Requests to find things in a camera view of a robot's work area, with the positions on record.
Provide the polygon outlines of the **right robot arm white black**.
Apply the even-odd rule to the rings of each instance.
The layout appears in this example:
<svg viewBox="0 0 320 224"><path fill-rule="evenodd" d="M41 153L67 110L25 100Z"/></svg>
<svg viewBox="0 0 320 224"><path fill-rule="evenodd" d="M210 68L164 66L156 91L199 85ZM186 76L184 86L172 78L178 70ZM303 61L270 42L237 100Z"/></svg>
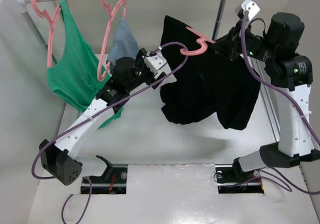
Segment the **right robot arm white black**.
<svg viewBox="0 0 320 224"><path fill-rule="evenodd" d="M213 45L222 67L217 77L218 119L227 128L243 129L260 87L267 86L276 96L280 138L233 161L229 172L238 181L255 170L291 168L320 157L309 123L312 63L296 52L304 23L294 14L276 13L262 36L254 35L251 25L248 12L241 13L237 24Z"/></svg>

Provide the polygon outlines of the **black t shirt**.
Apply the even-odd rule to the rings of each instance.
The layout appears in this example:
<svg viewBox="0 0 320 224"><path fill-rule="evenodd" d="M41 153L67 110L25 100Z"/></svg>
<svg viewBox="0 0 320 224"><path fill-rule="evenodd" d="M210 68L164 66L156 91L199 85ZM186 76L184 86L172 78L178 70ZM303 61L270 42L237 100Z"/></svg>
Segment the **black t shirt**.
<svg viewBox="0 0 320 224"><path fill-rule="evenodd" d="M230 61L214 50L190 56L175 72L175 82L161 86L162 112L169 122L190 124L217 114L225 129L247 127L259 92L245 61Z"/></svg>

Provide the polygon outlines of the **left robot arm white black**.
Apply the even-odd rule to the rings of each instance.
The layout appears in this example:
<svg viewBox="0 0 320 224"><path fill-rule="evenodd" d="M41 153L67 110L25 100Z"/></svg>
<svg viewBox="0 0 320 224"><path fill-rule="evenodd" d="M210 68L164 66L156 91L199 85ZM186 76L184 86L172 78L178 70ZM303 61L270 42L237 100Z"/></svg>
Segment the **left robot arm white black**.
<svg viewBox="0 0 320 224"><path fill-rule="evenodd" d="M108 119L120 112L130 93L142 84L153 89L166 74L167 64L160 51L140 49L136 58L122 57L115 62L111 77L93 98L80 117L61 136L39 145L42 167L63 185L72 184L82 171L76 160L87 139Z"/></svg>

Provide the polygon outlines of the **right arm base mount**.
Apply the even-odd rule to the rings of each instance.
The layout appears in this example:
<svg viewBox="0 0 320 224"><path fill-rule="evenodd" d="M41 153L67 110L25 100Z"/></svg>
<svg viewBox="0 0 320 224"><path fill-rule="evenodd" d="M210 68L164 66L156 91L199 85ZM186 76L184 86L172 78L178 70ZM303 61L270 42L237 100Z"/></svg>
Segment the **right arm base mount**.
<svg viewBox="0 0 320 224"><path fill-rule="evenodd" d="M235 172L232 164L216 164L213 176L219 194L264 194L259 171Z"/></svg>

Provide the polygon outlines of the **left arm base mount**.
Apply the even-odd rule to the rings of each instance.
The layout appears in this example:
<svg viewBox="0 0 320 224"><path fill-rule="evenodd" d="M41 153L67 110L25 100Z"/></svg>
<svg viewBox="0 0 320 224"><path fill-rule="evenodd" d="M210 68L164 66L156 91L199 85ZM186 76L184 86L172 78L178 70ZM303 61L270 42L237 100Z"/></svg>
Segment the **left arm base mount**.
<svg viewBox="0 0 320 224"><path fill-rule="evenodd" d="M81 194L126 194L128 165L112 164L101 155L86 161L82 169Z"/></svg>

